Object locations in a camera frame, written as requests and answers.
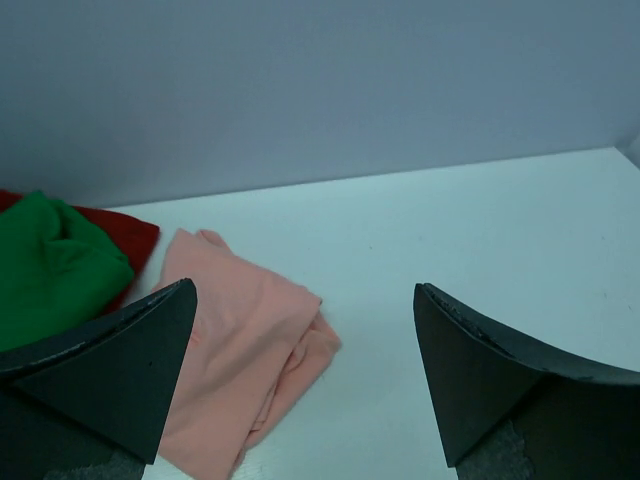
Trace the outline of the pink t-shirt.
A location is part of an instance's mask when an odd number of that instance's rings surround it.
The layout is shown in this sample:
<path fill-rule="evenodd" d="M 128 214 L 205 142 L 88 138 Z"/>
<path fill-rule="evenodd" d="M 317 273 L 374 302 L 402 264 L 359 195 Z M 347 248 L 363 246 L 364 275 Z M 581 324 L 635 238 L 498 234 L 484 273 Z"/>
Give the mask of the pink t-shirt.
<path fill-rule="evenodd" d="M 179 229 L 160 287 L 193 281 L 197 308 L 159 454 L 194 479 L 228 479 L 331 364 L 341 340 L 320 297 Z"/>

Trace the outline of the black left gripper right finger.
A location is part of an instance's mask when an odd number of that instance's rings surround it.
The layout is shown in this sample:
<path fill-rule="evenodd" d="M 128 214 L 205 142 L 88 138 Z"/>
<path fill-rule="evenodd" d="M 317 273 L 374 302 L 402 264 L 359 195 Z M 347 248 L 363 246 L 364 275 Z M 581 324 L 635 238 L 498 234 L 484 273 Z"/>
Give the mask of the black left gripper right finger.
<path fill-rule="evenodd" d="M 639 374 L 563 351 L 418 284 L 414 324 L 460 479 L 636 479 Z"/>

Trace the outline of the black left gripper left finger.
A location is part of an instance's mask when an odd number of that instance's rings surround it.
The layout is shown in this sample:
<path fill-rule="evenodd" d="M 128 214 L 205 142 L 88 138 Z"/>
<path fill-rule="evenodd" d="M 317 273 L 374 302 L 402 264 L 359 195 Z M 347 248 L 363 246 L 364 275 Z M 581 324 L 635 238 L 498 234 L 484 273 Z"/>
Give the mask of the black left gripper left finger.
<path fill-rule="evenodd" d="M 4 479 L 139 479 L 191 336 L 194 283 L 1 355 Z"/>

